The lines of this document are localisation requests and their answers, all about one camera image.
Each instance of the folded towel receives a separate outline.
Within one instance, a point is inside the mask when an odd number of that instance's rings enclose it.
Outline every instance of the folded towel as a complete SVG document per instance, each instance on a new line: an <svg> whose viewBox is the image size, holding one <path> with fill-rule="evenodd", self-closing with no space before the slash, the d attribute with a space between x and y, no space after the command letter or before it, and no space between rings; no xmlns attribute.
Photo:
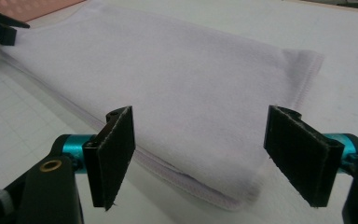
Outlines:
<svg viewBox="0 0 358 224"><path fill-rule="evenodd" d="M101 125L132 105L134 159L228 210L260 190L269 105L296 109L323 60L97 1L1 50Z"/></svg>

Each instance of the white table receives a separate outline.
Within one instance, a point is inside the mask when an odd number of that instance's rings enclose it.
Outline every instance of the white table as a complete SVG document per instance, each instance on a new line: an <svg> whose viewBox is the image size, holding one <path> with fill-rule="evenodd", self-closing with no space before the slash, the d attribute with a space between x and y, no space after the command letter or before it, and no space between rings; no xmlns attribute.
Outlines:
<svg viewBox="0 0 358 224"><path fill-rule="evenodd" d="M320 74L300 108L321 133L358 135L358 11L278 0L117 0L112 3L175 17L282 48L325 55ZM59 21L78 6L30 22ZM0 189L49 152L63 133L97 133L74 111L0 56ZM167 184L132 162L116 203L92 207L88 180L77 177L86 223L342 223L351 177L338 175L327 208L314 209L278 168L258 201L227 212Z"/></svg>

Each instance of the cloth fold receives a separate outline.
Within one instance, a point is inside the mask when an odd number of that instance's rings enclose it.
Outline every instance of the cloth fold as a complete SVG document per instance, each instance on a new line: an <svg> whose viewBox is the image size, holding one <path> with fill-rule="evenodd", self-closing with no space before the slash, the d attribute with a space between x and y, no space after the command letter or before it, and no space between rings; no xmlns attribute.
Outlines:
<svg viewBox="0 0 358 224"><path fill-rule="evenodd" d="M269 105L296 109L323 57L89 1L60 23L19 30L10 63L104 124L133 106L134 159L237 210L266 176Z"/></svg>

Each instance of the brass screw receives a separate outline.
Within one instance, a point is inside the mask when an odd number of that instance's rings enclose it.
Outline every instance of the brass screw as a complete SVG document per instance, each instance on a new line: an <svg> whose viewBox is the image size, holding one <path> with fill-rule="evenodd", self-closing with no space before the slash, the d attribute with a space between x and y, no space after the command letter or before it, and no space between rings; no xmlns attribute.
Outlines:
<svg viewBox="0 0 358 224"><path fill-rule="evenodd" d="M46 173L46 172L51 172L53 170L57 170L61 165L62 165L62 161L58 161L58 160L47 161L43 163L39 169L41 172Z"/></svg>

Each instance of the white fabric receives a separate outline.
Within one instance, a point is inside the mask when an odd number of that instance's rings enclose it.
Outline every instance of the white fabric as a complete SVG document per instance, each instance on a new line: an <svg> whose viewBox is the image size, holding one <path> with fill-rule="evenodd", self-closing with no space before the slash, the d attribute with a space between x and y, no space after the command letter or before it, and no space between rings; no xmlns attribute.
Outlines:
<svg viewBox="0 0 358 224"><path fill-rule="evenodd" d="M1 50L101 125L133 105L134 158L228 210L260 191L269 105L295 109L323 60L96 1Z"/></svg>

